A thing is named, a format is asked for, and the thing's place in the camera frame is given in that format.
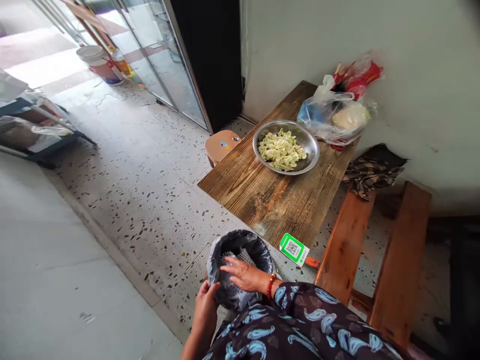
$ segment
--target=wooden bench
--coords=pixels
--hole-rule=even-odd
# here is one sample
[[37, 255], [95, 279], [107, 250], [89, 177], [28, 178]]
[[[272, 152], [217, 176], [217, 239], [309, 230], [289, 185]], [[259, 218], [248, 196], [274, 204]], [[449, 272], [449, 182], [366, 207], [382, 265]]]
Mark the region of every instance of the wooden bench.
[[406, 349], [412, 332], [432, 194], [405, 183], [367, 322]]
[[375, 192], [365, 201], [347, 191], [316, 273], [315, 285], [345, 306], [349, 305], [374, 200]]
[[344, 305], [352, 299], [353, 306], [367, 314], [370, 326], [404, 349], [412, 332], [431, 201], [429, 192], [405, 183], [371, 298], [352, 287], [374, 199], [365, 202], [348, 192], [315, 279]]

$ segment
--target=terrazzo floor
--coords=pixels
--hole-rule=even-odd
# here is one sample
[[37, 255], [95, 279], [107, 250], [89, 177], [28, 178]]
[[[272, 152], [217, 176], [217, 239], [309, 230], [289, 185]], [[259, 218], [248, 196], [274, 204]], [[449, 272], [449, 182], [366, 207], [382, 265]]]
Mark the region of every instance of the terrazzo floor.
[[[212, 241], [246, 228], [197, 187], [210, 171], [209, 134], [135, 83], [110, 87], [90, 80], [56, 94], [77, 126], [98, 143], [79, 140], [52, 159], [57, 174], [163, 302], [190, 329], [195, 296], [206, 274]], [[226, 129], [244, 137], [252, 126]], [[310, 256], [321, 259], [345, 191], [333, 200]], [[372, 296], [391, 222], [373, 210], [354, 288]], [[316, 272], [296, 267], [270, 245], [284, 280], [313, 282]], [[427, 244], [419, 282], [414, 332], [439, 349], [445, 341], [432, 318], [449, 319], [449, 250]]]

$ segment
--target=wooden table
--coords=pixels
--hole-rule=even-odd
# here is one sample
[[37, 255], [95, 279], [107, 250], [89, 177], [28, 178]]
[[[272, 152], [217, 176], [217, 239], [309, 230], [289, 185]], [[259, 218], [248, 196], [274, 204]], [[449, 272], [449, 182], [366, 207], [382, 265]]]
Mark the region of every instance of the wooden table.
[[295, 121], [300, 106], [316, 88], [307, 81], [298, 84], [198, 183], [276, 248], [285, 233], [312, 248], [358, 142], [343, 151], [320, 142], [318, 163], [296, 176], [271, 171], [257, 159], [252, 139], [258, 127], [277, 119]]

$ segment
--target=qr code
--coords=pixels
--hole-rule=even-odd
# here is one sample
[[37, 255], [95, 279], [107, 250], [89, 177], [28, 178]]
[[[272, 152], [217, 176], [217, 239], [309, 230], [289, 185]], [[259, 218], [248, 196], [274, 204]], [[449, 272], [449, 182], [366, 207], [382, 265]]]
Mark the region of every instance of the qr code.
[[285, 251], [296, 258], [300, 252], [300, 246], [298, 246], [293, 240], [289, 239], [285, 246]]

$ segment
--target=green qr code sticker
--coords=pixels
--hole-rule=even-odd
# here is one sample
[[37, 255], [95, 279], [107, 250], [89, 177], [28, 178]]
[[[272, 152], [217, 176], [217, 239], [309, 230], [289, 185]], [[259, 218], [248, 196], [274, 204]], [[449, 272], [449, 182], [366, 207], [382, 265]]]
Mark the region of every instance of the green qr code sticker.
[[286, 233], [280, 241], [280, 251], [295, 264], [302, 266], [310, 249]]

